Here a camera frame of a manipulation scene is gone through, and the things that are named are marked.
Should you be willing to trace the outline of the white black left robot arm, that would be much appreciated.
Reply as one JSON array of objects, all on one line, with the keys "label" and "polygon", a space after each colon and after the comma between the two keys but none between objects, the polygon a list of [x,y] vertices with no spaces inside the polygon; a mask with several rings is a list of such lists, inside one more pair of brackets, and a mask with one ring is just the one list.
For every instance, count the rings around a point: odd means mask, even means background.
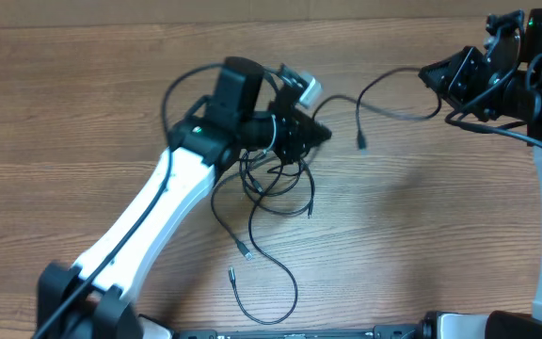
[{"label": "white black left robot arm", "polygon": [[112,227],[69,267],[38,281],[39,338],[170,338],[171,328],[135,310],[152,265],[189,212],[251,152],[301,163],[330,131],[306,114],[322,93],[309,73],[239,56],[216,66],[214,91],[163,126],[154,172]]}]

